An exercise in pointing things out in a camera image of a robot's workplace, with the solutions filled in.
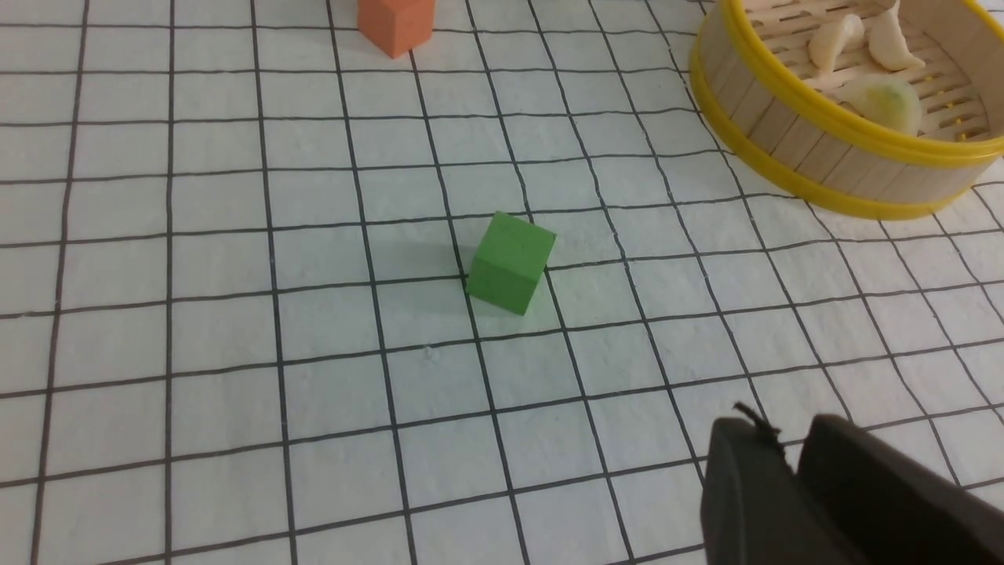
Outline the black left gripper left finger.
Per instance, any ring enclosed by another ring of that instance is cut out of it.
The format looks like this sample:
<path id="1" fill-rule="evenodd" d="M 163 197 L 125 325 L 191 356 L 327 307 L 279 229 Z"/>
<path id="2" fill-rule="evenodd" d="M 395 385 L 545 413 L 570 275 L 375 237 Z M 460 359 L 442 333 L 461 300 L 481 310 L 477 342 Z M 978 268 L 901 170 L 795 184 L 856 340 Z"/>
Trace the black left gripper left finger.
<path id="1" fill-rule="evenodd" d="M 709 564 L 853 564 L 856 550 L 788 465 L 778 429 L 742 402 L 712 425 L 700 528 Z"/>

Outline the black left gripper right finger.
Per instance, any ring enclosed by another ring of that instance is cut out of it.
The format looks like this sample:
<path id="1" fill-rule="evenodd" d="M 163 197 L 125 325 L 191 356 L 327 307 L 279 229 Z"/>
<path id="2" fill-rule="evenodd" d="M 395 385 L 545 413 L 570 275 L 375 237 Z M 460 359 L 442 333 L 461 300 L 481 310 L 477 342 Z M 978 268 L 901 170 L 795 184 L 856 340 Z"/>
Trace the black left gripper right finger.
<path id="1" fill-rule="evenodd" d="M 1000 564 L 1002 511 L 832 414 L 810 425 L 798 476 L 869 564 Z"/>

